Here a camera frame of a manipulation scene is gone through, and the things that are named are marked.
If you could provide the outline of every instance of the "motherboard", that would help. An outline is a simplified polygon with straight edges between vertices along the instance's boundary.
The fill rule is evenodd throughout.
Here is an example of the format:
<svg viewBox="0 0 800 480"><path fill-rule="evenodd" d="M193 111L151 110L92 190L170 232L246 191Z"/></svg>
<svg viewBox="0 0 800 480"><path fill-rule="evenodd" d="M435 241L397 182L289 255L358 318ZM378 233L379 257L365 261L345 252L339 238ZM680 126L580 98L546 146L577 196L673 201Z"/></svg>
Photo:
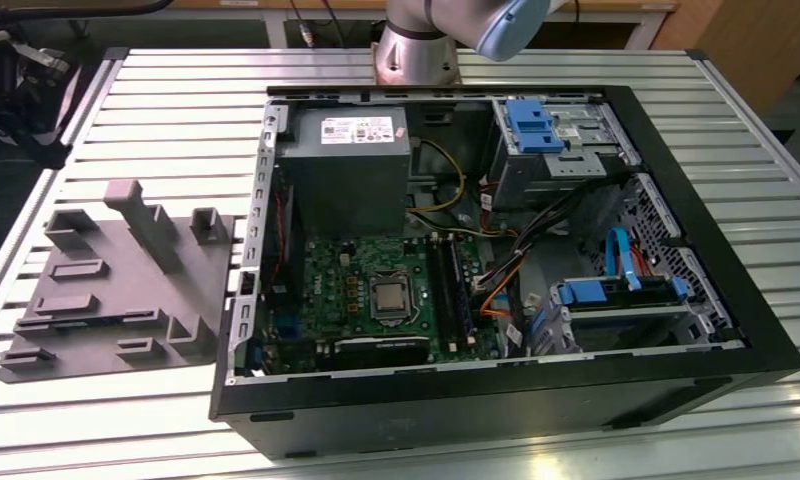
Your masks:
<svg viewBox="0 0 800 480"><path fill-rule="evenodd" d="M450 252L445 258L439 249ZM498 358L494 326L470 308L470 283L481 272L471 237L307 242L302 306L297 315L275 314L278 334L290 339L274 346L285 360L277 367L321 371L321 357L333 357L333 369L338 361L347 369L370 361L418 363L410 357L419 363ZM453 312L445 303L455 297L465 301ZM271 359L266 364L275 370Z"/></svg>

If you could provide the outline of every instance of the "cpu socket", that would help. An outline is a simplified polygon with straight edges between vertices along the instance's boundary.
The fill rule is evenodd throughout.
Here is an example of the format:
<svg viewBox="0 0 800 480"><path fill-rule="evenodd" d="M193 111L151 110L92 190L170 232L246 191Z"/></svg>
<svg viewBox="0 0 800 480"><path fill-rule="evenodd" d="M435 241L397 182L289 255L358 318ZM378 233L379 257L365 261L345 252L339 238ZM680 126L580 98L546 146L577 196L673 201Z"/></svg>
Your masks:
<svg viewBox="0 0 800 480"><path fill-rule="evenodd" d="M395 327L411 316L409 276L401 271L379 272L369 280L370 318L385 327Z"/></svg>

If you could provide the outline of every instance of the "ram slot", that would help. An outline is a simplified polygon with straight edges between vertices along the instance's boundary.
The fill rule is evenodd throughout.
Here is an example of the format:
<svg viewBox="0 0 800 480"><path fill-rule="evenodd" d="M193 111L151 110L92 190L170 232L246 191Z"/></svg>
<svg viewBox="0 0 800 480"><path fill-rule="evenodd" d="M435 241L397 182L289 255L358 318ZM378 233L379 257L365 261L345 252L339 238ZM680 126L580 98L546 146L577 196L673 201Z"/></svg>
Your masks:
<svg viewBox="0 0 800 480"><path fill-rule="evenodd" d="M461 332L459 343L470 346L474 344L474 324L470 319L470 309L467 304L467 287L465 286L465 277L462 275L462 263L454 242L443 242L442 248L446 250L450 259L450 299L453 312L458 321Z"/></svg>
<svg viewBox="0 0 800 480"><path fill-rule="evenodd" d="M473 323L467 310L462 269L453 242L437 238L427 243L426 267L435 309L438 341L446 352L455 352L459 346L473 343L470 336Z"/></svg>

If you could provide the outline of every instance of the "power supply label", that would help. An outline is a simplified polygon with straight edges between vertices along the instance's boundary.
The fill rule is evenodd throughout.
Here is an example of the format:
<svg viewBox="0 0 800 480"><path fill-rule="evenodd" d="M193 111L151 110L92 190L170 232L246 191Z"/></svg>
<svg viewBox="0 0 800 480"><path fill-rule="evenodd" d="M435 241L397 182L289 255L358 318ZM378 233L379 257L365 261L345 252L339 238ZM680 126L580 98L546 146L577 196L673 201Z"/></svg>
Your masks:
<svg viewBox="0 0 800 480"><path fill-rule="evenodd" d="M394 141L390 117L326 118L319 130L319 143L323 145Z"/></svg>

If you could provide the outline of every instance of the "slotted metal table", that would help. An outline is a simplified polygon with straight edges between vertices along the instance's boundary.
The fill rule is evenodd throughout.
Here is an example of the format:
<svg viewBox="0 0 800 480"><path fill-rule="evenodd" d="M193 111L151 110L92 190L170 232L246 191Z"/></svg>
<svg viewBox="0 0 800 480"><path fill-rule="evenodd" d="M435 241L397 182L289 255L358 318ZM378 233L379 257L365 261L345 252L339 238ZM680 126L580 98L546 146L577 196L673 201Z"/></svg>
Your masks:
<svg viewBox="0 0 800 480"><path fill-rule="evenodd" d="M708 61L682 52L459 55L466 84L625 84L800 347L800 167ZM0 354L47 256L54 209L114 215L106 181L138 178L170 216L213 206L245 226L270 84L370 84L367 50L133 50L102 63L64 140L0 251ZM231 270L241 245L231 251ZM234 287L234 277L229 289ZM0 475L146 478L800 478L800 373L666 424L271 463L206 419L213 366L4 385Z"/></svg>

